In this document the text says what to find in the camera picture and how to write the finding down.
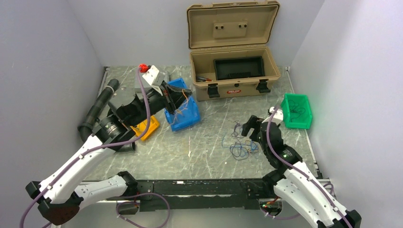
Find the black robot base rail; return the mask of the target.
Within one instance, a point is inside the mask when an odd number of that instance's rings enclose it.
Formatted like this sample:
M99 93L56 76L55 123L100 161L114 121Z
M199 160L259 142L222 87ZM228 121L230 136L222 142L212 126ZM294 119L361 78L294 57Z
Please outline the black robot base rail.
M165 209L260 209L279 212L281 200L261 178L204 180L139 180L136 191L109 197L134 200L140 212Z

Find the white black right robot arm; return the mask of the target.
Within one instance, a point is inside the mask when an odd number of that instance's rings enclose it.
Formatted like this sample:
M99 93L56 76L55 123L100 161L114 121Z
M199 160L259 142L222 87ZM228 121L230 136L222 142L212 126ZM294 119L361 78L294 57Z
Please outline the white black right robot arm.
M262 178L262 192L280 197L313 228L358 228L362 217L348 210L310 172L295 149L286 145L281 130L269 119L252 115L242 126L242 136L259 143L274 171Z

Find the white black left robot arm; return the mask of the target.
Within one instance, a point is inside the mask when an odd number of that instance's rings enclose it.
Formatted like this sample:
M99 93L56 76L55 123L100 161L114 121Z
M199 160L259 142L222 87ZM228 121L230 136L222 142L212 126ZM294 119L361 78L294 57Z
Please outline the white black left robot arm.
M163 109L173 114L191 95L190 89L163 82L142 98L128 89L111 98L108 116L93 129L83 146L54 174L26 186L41 215L50 223L61 225L98 201L112 197L133 198L138 183L127 171L88 185L81 185L81 182L100 162L124 144L133 142L134 126Z

